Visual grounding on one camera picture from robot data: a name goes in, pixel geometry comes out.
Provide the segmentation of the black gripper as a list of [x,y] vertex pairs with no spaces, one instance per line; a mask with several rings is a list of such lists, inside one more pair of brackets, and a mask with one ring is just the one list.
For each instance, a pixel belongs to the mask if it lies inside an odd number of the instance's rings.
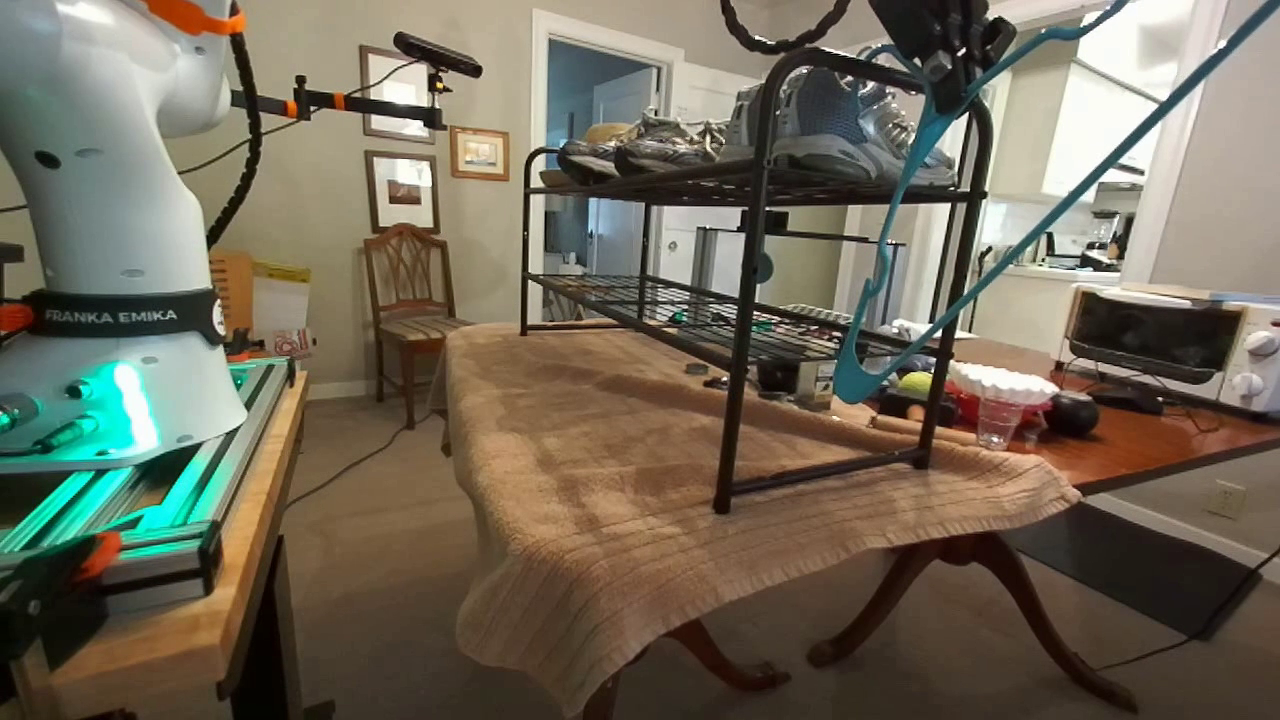
[[990,11],[990,0],[869,0],[906,61],[932,82],[945,115],[968,108],[968,81],[993,67],[1015,38],[1015,24]]

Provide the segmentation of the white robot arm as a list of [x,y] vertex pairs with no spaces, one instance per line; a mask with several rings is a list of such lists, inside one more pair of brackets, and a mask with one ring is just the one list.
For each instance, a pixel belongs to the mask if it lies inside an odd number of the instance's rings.
[[0,472],[128,468],[249,421],[170,142],[243,96],[238,0],[0,0],[0,154],[46,284],[6,312]]

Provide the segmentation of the wooden robot base bench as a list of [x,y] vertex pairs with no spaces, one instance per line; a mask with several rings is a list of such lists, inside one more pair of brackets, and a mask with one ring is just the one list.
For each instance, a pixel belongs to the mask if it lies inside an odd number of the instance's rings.
[[284,495],[303,424],[308,375],[275,400],[225,515],[225,563],[205,600],[113,611],[60,667],[46,649],[8,675],[6,720],[303,720]]

